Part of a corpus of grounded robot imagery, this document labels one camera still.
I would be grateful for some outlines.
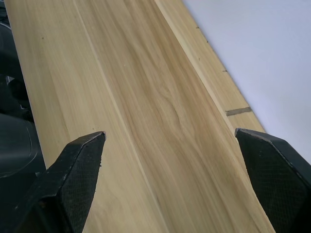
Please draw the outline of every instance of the wooden board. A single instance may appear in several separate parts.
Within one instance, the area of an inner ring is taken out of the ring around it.
[[[106,131],[85,232],[274,232],[226,116],[248,105],[180,0],[6,7],[46,165]]]

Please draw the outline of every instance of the dark mark on wood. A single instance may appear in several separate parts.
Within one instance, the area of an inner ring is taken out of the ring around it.
[[[241,114],[241,113],[249,113],[251,111],[252,111],[251,107],[246,107],[246,108],[229,110],[229,111],[226,111],[225,114],[227,117],[229,117],[229,116],[234,116],[234,115]]]

